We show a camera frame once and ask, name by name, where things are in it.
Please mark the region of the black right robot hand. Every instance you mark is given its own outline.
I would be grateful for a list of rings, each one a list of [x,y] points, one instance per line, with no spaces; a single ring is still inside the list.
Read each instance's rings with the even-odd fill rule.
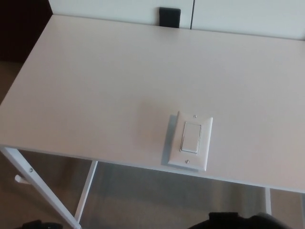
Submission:
[[[190,229],[292,229],[292,227],[267,213],[244,218],[237,212],[210,212],[208,220],[195,224]]]

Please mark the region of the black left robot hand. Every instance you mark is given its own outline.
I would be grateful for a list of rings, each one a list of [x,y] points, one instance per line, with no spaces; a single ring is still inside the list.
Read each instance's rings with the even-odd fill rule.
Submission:
[[[36,220],[24,223],[21,229],[63,229],[63,225],[54,222],[42,222]]]

